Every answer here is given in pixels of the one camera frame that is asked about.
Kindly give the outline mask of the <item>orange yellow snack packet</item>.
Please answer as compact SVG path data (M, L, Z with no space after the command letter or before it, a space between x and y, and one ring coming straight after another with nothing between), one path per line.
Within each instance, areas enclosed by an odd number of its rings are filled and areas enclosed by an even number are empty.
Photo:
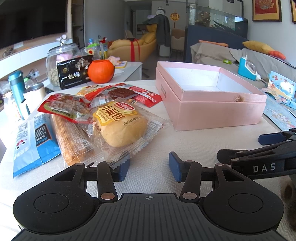
M88 101L91 101L95 97L97 97L101 92L106 90L109 86L103 86L103 85L89 85L82 87L78 92L77 95L84 97Z

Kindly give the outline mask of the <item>colourful children book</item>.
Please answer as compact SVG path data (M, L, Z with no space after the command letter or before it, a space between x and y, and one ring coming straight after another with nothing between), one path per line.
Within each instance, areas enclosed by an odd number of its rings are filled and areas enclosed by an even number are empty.
M278 103L295 109L295 82L274 71L269 74L267 88L263 91L273 96Z

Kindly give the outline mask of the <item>long corn snack packet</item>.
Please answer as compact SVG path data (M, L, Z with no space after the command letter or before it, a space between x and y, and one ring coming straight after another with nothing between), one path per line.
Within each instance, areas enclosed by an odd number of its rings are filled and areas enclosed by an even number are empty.
M60 151L66 165L94 164L98 150L88 135L77 124L58 115L51 115Z

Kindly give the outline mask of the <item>glass fish tank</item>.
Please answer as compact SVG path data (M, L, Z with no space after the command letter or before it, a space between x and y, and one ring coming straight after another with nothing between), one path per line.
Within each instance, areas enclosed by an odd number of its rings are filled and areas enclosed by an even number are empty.
M247 38L248 19L209 7L189 4L188 25L216 28Z

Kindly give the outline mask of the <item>grey covered sofa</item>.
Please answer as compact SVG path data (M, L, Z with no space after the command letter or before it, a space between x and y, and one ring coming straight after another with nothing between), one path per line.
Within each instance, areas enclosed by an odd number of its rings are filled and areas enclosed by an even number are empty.
M247 59L254 64L256 71L263 80L252 81L245 77L242 78L259 89L265 87L271 71L295 81L295 68L263 53L245 48L242 50L231 49L210 43L194 44L190 47L190 50L192 63L218 66L236 75L238 75L240 58L247 56Z

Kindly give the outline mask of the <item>red long sausage packet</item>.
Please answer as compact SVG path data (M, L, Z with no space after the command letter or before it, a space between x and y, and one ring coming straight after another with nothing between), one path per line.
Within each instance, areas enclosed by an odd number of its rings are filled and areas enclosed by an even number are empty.
M120 88L132 90L137 94L132 99L137 102L140 102L141 104L145 105L148 108L151 108L162 101L162 98L159 94L156 94L152 91L149 91L134 85L119 83L116 85L112 85L112 87L120 87Z

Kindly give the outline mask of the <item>blue white snack bag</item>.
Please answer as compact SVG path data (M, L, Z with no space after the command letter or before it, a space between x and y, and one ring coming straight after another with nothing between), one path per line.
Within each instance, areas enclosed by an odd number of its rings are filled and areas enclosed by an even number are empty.
M18 127L13 177L42 166L60 154L49 115L35 116Z

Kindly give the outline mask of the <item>white steel cup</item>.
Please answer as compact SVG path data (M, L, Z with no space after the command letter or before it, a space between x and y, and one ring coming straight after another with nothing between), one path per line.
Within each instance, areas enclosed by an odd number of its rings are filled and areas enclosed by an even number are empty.
M20 111L24 119L27 119L40 106L46 95L42 83L34 84L24 91L24 100L20 103Z

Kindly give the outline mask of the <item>dark red jelly packet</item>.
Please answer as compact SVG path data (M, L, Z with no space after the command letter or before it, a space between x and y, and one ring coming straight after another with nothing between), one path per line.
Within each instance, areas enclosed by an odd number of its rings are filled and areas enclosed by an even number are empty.
M135 93L133 90L122 87L110 87L104 90L102 94L108 95L112 99L120 98L124 100L128 100L137 96L137 93Z

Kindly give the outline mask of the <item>black plum gift box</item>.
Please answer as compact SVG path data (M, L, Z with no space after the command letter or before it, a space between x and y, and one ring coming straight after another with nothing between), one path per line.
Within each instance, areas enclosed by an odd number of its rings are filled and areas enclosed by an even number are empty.
M93 55L85 55L57 64L61 89L69 89L90 82L88 68L93 61Z

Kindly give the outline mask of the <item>black television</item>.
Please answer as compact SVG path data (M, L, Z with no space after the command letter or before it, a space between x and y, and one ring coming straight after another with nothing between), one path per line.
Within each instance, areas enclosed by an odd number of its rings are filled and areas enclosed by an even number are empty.
M1 48L67 32L67 1L1 1Z

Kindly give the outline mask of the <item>orange pumpkin bucket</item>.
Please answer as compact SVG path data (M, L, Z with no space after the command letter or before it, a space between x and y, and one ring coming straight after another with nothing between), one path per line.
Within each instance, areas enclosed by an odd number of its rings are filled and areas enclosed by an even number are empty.
M93 60L88 67L88 77L96 84L108 83L114 72L115 67L109 60Z

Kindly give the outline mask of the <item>yellow sofa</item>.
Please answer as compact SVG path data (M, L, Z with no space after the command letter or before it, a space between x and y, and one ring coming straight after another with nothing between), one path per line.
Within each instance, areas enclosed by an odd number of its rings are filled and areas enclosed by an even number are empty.
M120 58L121 61L144 63L157 46L157 24L146 25L146 27L148 32L140 39L113 41L107 50L107 56Z

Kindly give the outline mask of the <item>red meat snack packet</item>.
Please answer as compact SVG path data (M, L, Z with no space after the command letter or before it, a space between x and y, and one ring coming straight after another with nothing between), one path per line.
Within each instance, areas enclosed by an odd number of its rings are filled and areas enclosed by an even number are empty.
M60 116L72 123L85 123L91 107L90 101L84 97L56 93L47 97L37 110L41 113Z

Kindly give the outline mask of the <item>small bread clear packet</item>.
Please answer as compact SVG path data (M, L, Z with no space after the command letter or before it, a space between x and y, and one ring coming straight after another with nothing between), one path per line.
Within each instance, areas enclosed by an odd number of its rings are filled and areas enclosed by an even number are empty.
M136 155L163 128L171 125L170 121L119 99L90 109L75 121L100 148L104 161L113 168Z

